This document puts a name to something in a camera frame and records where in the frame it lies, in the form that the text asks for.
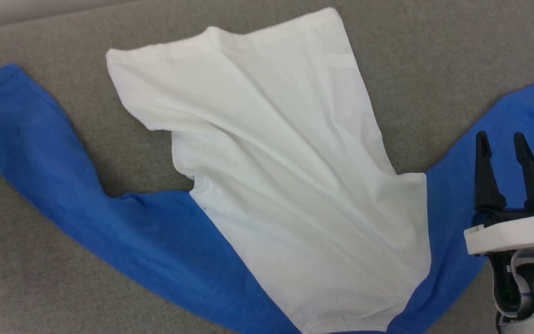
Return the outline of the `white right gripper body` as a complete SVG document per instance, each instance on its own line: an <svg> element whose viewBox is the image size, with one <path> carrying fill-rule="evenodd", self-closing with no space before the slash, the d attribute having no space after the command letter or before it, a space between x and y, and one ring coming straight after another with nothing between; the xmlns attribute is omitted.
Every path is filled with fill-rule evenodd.
<svg viewBox="0 0 534 334"><path fill-rule="evenodd" d="M464 231L470 255L534 248L534 209L481 208Z"/></svg>

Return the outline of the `blue and white shirt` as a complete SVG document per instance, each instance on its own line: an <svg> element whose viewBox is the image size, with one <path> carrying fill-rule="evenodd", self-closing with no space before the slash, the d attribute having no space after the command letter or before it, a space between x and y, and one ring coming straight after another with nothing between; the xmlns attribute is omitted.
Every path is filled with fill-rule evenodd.
<svg viewBox="0 0 534 334"><path fill-rule="evenodd" d="M243 334L425 332L487 260L464 239L479 131L507 208L527 199L514 135L534 155L534 84L426 173L398 174L331 7L106 64L127 112L170 131L193 189L106 195L67 114L16 64L0 67L0 174L136 283Z"/></svg>

